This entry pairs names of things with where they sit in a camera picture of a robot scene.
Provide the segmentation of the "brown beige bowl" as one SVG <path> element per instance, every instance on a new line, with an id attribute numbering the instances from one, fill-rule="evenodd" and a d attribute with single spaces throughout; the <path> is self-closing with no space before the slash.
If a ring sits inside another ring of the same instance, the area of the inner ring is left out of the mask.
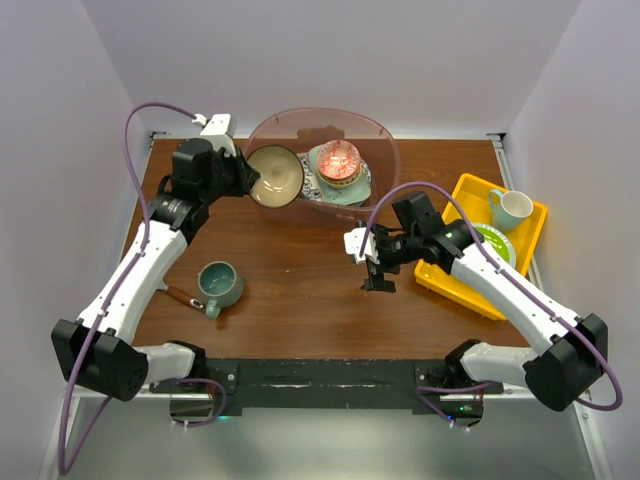
<path id="1" fill-rule="evenodd" d="M 281 145 L 266 145 L 256 149 L 247 162 L 259 174 L 250 193 L 258 205 L 278 209 L 298 197 L 304 171 L 293 151 Z"/>

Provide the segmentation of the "white cream bowl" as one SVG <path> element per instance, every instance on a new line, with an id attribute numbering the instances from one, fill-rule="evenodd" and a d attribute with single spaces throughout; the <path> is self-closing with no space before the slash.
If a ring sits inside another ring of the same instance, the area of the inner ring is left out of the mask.
<path id="1" fill-rule="evenodd" d="M 343 188 L 355 183 L 362 175 L 362 170 L 358 170 L 349 177 L 344 178 L 332 178 L 323 173 L 320 173 L 320 178 L 328 185 L 332 185 L 335 188 Z"/>

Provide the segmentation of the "red patterned bowl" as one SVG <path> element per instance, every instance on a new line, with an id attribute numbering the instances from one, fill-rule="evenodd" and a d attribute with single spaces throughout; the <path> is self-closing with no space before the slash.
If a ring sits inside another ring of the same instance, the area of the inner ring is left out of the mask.
<path id="1" fill-rule="evenodd" d="M 316 152 L 319 173 L 332 178 L 349 177 L 360 170 L 359 150 L 346 140 L 332 140 L 320 145 Z"/>

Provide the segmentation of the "teal ceramic cup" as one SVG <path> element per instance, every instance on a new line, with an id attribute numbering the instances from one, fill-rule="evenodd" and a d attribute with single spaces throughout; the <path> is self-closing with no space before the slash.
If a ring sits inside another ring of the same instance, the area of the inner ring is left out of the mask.
<path id="1" fill-rule="evenodd" d="M 205 303 L 205 315 L 215 320 L 223 309 L 235 305 L 244 293 L 244 280 L 228 262 L 207 264 L 198 274 L 198 287 Z"/>

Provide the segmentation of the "yellow flower patterned bowl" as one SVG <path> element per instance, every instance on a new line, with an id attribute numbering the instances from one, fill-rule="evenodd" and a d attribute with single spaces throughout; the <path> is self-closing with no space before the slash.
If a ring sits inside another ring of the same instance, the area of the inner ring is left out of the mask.
<path id="1" fill-rule="evenodd" d="M 362 176 L 361 172 L 355 173 L 351 177 L 343 178 L 343 179 L 327 178 L 327 177 L 323 176 L 321 173 L 318 173 L 316 175 L 317 179 L 322 184 L 327 185 L 327 186 L 329 186 L 331 188 L 334 188 L 334 189 L 347 188 L 347 187 L 353 185 L 354 183 L 357 183 L 361 176 Z"/>

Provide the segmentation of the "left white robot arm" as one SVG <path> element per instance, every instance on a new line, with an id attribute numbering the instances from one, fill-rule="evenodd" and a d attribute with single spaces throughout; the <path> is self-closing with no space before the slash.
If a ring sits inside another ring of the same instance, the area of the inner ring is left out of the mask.
<path id="1" fill-rule="evenodd" d="M 171 341 L 132 346 L 154 292 L 222 197 L 249 194 L 258 173 L 227 135 L 182 141 L 172 171 L 146 206 L 146 215 L 116 271 L 74 321 L 60 320 L 51 339 L 62 374 L 81 386 L 129 401 L 143 385 L 172 379 L 185 392 L 207 380 L 203 349 Z"/>

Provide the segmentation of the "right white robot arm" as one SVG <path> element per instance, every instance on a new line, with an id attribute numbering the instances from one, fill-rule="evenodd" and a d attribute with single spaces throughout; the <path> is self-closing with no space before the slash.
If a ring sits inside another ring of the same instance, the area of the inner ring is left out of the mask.
<path id="1" fill-rule="evenodd" d="M 411 191 L 393 202 L 400 222 L 388 228 L 357 222 L 344 236 L 346 253 L 367 268 L 363 287 L 392 293 L 386 274 L 423 260 L 487 299 L 525 338 L 525 348 L 469 340 L 446 359 L 445 379 L 459 393 L 482 383 L 519 385 L 562 411 L 608 373 L 608 327 L 554 301 L 484 243 L 467 216 L 445 223 L 428 195 Z"/>

